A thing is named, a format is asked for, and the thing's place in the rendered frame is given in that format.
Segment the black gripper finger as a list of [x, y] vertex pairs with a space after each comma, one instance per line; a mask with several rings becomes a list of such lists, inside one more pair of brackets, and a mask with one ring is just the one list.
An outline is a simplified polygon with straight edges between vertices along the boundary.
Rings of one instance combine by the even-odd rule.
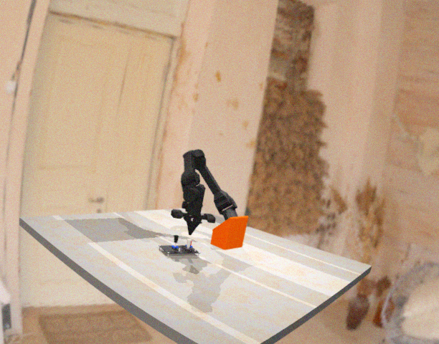
[[190, 235], [191, 232], [192, 232], [192, 220], [191, 221], [190, 220], [186, 220], [185, 218], [184, 218], [184, 220], [187, 222], [188, 232], [189, 232], [189, 235]]
[[192, 232], [190, 235], [192, 235], [194, 233], [196, 227], [201, 223], [202, 223], [201, 221], [195, 221], [194, 219], [192, 219]]

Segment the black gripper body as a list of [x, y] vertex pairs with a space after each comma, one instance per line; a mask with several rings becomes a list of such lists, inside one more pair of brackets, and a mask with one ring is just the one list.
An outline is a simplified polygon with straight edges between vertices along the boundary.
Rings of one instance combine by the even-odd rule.
[[181, 219], [184, 217], [186, 220], [190, 220], [191, 218], [194, 218], [195, 221], [201, 221], [202, 219], [207, 220], [209, 223], [215, 223], [215, 217], [211, 214], [204, 214], [201, 215], [202, 205], [203, 202], [192, 202], [189, 203], [187, 212], [183, 212], [179, 209], [172, 209], [171, 210], [171, 216], [175, 219]]

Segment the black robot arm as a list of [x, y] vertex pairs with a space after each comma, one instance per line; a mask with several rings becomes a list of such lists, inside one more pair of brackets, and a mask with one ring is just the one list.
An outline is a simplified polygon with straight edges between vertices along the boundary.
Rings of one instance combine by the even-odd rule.
[[[237, 212], [235, 211], [235, 209], [237, 209], [237, 204], [227, 192], [221, 190], [206, 166], [204, 152], [200, 149], [189, 150], [182, 156], [184, 159], [184, 172], [181, 175], [181, 188], [184, 199], [182, 202], [182, 208], [187, 211], [189, 205], [188, 203], [195, 201], [203, 202], [204, 191], [206, 188], [203, 184], [200, 184], [199, 174], [195, 171], [195, 169], [197, 169], [213, 193], [215, 206], [219, 214], [223, 215], [225, 221], [230, 217], [238, 216]], [[229, 206], [231, 207], [228, 208]]]

